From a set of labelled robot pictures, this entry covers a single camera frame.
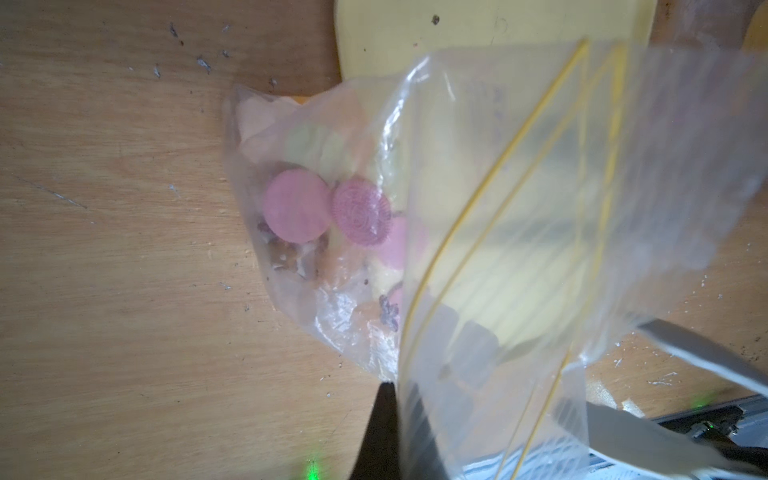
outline white debris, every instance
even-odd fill
[[[197,64],[198,64],[199,66],[201,66],[201,67],[205,68],[205,70],[206,70],[206,71],[208,72],[208,74],[210,75],[210,65],[208,64],[208,62],[207,62],[207,61],[203,60],[203,57],[197,57]]]
[[[621,403],[621,409],[625,412],[629,412],[632,415],[638,417],[639,419],[642,419],[645,417],[645,413],[643,413],[642,410],[640,410],[640,407],[637,406],[637,403],[633,402],[632,399],[626,399]]]
[[[587,400],[598,405],[609,406],[612,409],[616,408],[616,400],[611,392],[605,388],[603,382],[598,380],[597,382],[587,383]]]

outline scratch mark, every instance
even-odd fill
[[[499,2],[496,4],[496,12],[493,14],[493,36],[491,36],[491,45],[493,45],[493,41],[496,39],[496,25],[498,24],[498,10],[501,8],[502,3]]]
[[[334,429],[333,429],[333,431],[331,432],[331,434],[330,434],[330,435],[328,435],[328,438],[326,439],[326,441],[325,441],[325,442],[323,442],[323,447],[324,447],[324,446],[326,446],[326,443],[328,443],[328,441],[331,439],[331,437],[333,437],[333,434],[334,434],[334,433],[336,433],[336,430],[338,430],[338,429],[339,429],[339,427],[341,426],[341,424],[342,424],[342,423],[344,423],[344,420],[346,420],[346,417],[348,417],[348,416],[349,416],[349,414],[350,414],[351,412],[352,412],[352,409],[349,409],[349,411],[346,413],[346,415],[344,415],[344,418],[343,418],[343,419],[341,419],[341,422],[339,422],[339,424],[336,426],[336,428],[334,428]]]
[[[65,197],[64,195],[60,195],[60,194],[57,194],[57,193],[56,193],[56,192],[54,192],[53,190],[50,190],[50,189],[48,189],[48,188],[45,188],[45,187],[43,187],[42,185],[38,185],[38,184],[36,184],[36,183],[34,183],[34,182],[31,182],[31,181],[29,181],[29,180],[26,180],[26,179],[24,179],[24,178],[21,178],[21,177],[19,177],[18,175],[14,175],[14,177],[16,177],[18,180],[21,180],[22,182],[25,182],[25,183],[27,183],[27,184],[30,184],[30,185],[32,185],[34,188],[37,188],[37,189],[39,189],[39,190],[43,190],[44,192],[48,192],[48,193],[50,193],[51,195],[53,195],[53,196],[55,196],[55,197],[61,198],[62,200],[66,200],[67,202],[69,202],[70,204],[73,204],[73,205],[75,205],[76,207],[84,208],[84,209],[86,209],[86,210],[88,209],[88,207],[86,207],[85,205],[83,205],[83,204],[79,204],[78,202],[76,202],[76,201],[74,201],[74,200],[69,200],[69,199],[68,199],[67,197]]]

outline black object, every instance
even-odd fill
[[[739,406],[731,405],[705,412],[692,412],[679,419],[659,422],[659,425],[691,436],[697,442],[708,443],[725,458],[749,463],[768,475],[768,449],[742,447],[730,439],[731,433],[738,432],[736,424],[743,418],[744,411]]]
[[[349,480],[448,480],[417,386],[409,388],[408,402],[411,418],[407,425],[414,425],[415,431],[404,435],[409,443],[402,446],[402,452],[411,465],[409,471],[404,475],[400,472],[400,424],[395,385],[382,383]]]

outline yellow zipper line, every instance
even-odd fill
[[[613,59],[615,55],[615,49],[608,54],[606,59],[603,61],[603,63],[598,67],[598,69],[595,71],[595,73],[592,75],[592,78],[590,79],[589,85],[583,90],[579,92],[579,95],[576,99],[576,101],[573,103],[569,111],[561,118],[558,125],[555,127],[553,132],[550,134],[549,138],[546,140],[544,147],[539,151],[537,157],[534,159],[534,161],[531,163],[531,165],[528,167],[528,169],[521,175],[520,179],[518,180],[517,184],[512,188],[510,193],[507,195],[507,197],[502,201],[501,206],[496,210],[493,217],[491,218],[488,226],[483,230],[483,232],[480,234],[478,239],[475,241],[475,243],[472,245],[472,247],[469,249],[467,254],[462,259],[461,263],[457,266],[456,270],[454,270],[453,274],[449,278],[446,285],[441,290],[440,294],[436,297],[435,302],[430,307],[429,311],[427,312],[425,319],[421,322],[419,325],[419,329],[416,331],[416,335],[414,336],[413,340],[413,347],[408,349],[408,352],[406,353],[404,361],[401,362],[401,370],[400,375],[405,376],[406,372],[408,372],[408,368],[410,365],[410,362],[412,360],[412,356],[414,355],[415,349],[418,344],[421,342],[421,338],[423,333],[425,332],[425,329],[429,322],[432,320],[432,317],[435,314],[435,311],[437,310],[438,305],[441,303],[442,299],[445,297],[445,295],[448,293],[448,290],[453,285],[453,283],[458,278],[458,275],[461,273],[464,266],[469,262],[472,255],[475,253],[475,251],[478,249],[480,244],[482,244],[483,240],[490,234],[491,230],[493,229],[493,226],[498,222],[498,220],[501,218],[501,216],[506,211],[509,204],[515,199],[519,191],[522,189],[522,187],[525,185],[525,183],[530,179],[530,177],[535,172],[538,165],[544,160],[544,157],[547,155],[547,153],[554,147],[555,142],[559,139],[559,137],[563,134],[565,129],[568,127],[570,122],[573,120],[575,115],[578,112],[578,109],[585,104],[585,102],[588,101],[589,95],[591,92],[597,87],[598,82],[601,80],[602,76],[606,73],[609,66],[611,66],[611,60]],[[418,297],[414,297],[414,302],[411,304],[411,309],[414,308],[414,305],[416,305],[416,301],[420,300]]]
[[[628,48],[626,44],[619,44],[614,48],[614,51],[616,52],[616,64],[614,65],[614,78],[613,82],[611,83],[611,103],[613,106],[613,113],[611,115],[611,123],[608,128],[608,159],[606,161],[605,165],[605,175],[603,177],[604,186],[608,187],[610,186],[611,182],[614,179],[614,175],[616,173],[616,163],[618,162],[618,154],[619,154],[619,144],[618,144],[618,137],[619,133],[621,132],[621,119],[624,113],[624,102],[621,101],[621,97],[624,94],[624,82],[626,80],[626,73],[627,73],[627,55],[628,55]],[[606,196],[603,200],[603,205],[601,208],[601,218],[600,218],[600,240],[598,243],[598,249],[595,252],[595,259],[594,264],[592,268],[592,280],[594,280],[598,272],[600,271],[600,267],[602,265],[603,260],[603,251],[605,248],[605,230],[607,228],[608,221],[610,220],[611,216],[611,200],[613,198],[613,188],[609,188]],[[584,318],[589,312],[589,309],[591,308],[591,304],[594,302],[594,289],[592,289],[592,294],[589,297],[589,300],[584,305],[584,309],[582,309],[580,314],[579,323],[584,321]],[[536,423],[533,426],[533,429],[531,430],[531,434],[528,437],[528,440],[525,442],[525,447],[523,447],[523,451],[520,454],[520,459],[518,460],[517,465],[515,466],[515,470],[512,472],[511,477],[509,480],[515,480],[518,476],[518,473],[520,471],[520,468],[522,467],[523,461],[525,460],[525,456],[528,454],[528,451],[531,449],[531,446],[533,445],[533,439],[536,436],[536,433],[541,427],[541,421],[544,419],[547,411],[549,410],[550,404],[552,403],[552,400],[554,398],[554,393],[557,391],[558,383],[560,383],[560,379],[563,376],[563,370],[565,370],[565,367],[568,365],[568,360],[571,358],[571,350],[573,346],[568,348],[568,351],[565,353],[565,357],[563,358],[563,363],[560,365],[560,369],[558,370],[558,374],[555,376],[554,383],[552,384],[552,388],[547,394],[547,399],[544,402],[544,407],[541,409],[541,411],[538,414],[538,418],[536,418]]]
[[[579,91],[584,91],[587,88],[588,84],[588,72],[589,72],[589,52],[584,56],[584,60],[581,63],[581,77],[579,78],[579,83],[581,84],[581,87],[579,88]],[[578,149],[579,149],[579,158],[578,158],[578,171],[577,171],[577,182],[579,185],[581,185],[584,180],[587,177],[587,112],[589,108],[589,102],[584,103],[584,108],[581,109],[581,114],[578,118]],[[576,205],[576,241],[574,243],[574,255],[573,260],[571,261],[571,265],[573,266],[576,264],[576,261],[578,260],[579,253],[581,252],[581,234],[583,230],[583,223],[584,223],[584,193],[579,190],[578,192],[578,202]],[[566,298],[571,298],[573,295],[573,289],[574,289],[574,283],[575,279],[571,278],[571,281],[568,282],[568,291],[565,294]],[[496,475],[494,475],[493,480],[498,480],[498,476],[502,473],[502,469],[504,468],[504,462],[507,461],[507,457],[509,457],[509,454],[512,453],[512,445],[514,444],[515,437],[518,434],[518,430],[520,429],[520,425],[522,424],[522,419],[525,417],[525,414],[528,412],[528,407],[531,405],[531,401],[533,400],[536,393],[536,385],[534,385],[533,390],[531,390],[531,395],[528,396],[528,401],[525,403],[525,407],[523,407],[523,411],[520,414],[520,421],[515,426],[515,431],[512,433],[512,437],[509,439],[509,444],[507,445],[507,449],[504,451],[504,456],[502,456],[502,462],[498,466],[498,470],[496,470]]]
[[[552,84],[549,86],[549,88],[544,93],[544,95],[542,95],[541,99],[539,100],[537,105],[534,107],[531,114],[525,120],[525,122],[520,127],[520,129],[515,134],[515,136],[512,138],[512,140],[509,142],[509,144],[504,149],[502,154],[499,156],[495,164],[491,167],[491,169],[485,175],[485,178],[482,180],[480,185],[478,185],[477,189],[475,189],[475,192],[472,194],[469,200],[467,200],[467,203],[464,206],[462,212],[456,218],[456,221],[453,223],[453,225],[451,226],[451,229],[445,235],[445,238],[443,238],[442,242],[440,243],[440,247],[438,247],[437,251],[435,252],[435,256],[429,262],[429,265],[427,266],[427,269],[424,272],[424,276],[422,277],[421,282],[419,282],[419,286],[416,288],[413,301],[411,302],[411,305],[408,309],[408,315],[406,317],[406,321],[403,323],[403,326],[402,326],[401,338],[403,343],[408,341],[408,333],[410,330],[410,326],[412,324],[413,316],[415,314],[416,306],[419,305],[419,302],[421,301],[421,298],[424,295],[427,283],[429,282],[429,279],[432,277],[432,273],[435,270],[435,266],[437,265],[438,260],[440,260],[440,257],[442,256],[442,254],[448,248],[448,245],[451,243],[451,240],[453,240],[453,237],[456,235],[458,228],[467,219],[467,217],[469,216],[469,213],[475,207],[475,204],[478,202],[480,196],[488,189],[488,186],[496,178],[496,176],[498,175],[498,172],[501,170],[502,166],[506,162],[507,157],[509,157],[512,154],[512,152],[517,148],[517,146],[522,142],[522,139],[525,137],[526,134],[528,134],[528,132],[533,127],[533,124],[536,122],[536,120],[538,120],[538,118],[541,116],[541,113],[549,105],[549,103],[551,102],[555,94],[560,90],[560,87],[565,83],[565,80],[568,78],[568,75],[574,69],[575,65],[586,54],[586,52],[589,49],[589,46],[590,46],[590,43],[587,38],[584,38],[581,41],[579,41],[578,46],[576,47],[571,58],[565,63],[563,68],[560,70],[560,73],[558,73],[558,76],[553,80]],[[435,303],[433,304],[432,306],[433,308],[430,309],[430,312],[432,314],[434,314],[434,311],[438,304],[439,304],[439,300],[435,301]],[[421,337],[421,335],[424,332],[426,321],[427,320],[421,323],[421,326],[416,333],[416,337],[414,338],[414,345],[419,344],[418,339]],[[405,378],[404,372],[408,368],[407,365],[410,364],[410,361],[413,356],[413,353],[412,353],[413,350],[414,349],[408,350],[408,354],[406,354],[405,360],[402,357],[400,358],[399,374],[398,374],[399,378]]]

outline green light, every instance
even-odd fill
[[[306,480],[320,480],[320,472],[314,461],[310,462],[310,466],[306,470]]]
[[[691,403],[692,404],[691,407],[693,407],[694,410],[702,409],[706,406],[711,405],[716,398],[717,398],[716,392],[704,393],[703,395],[694,397],[694,400]]]

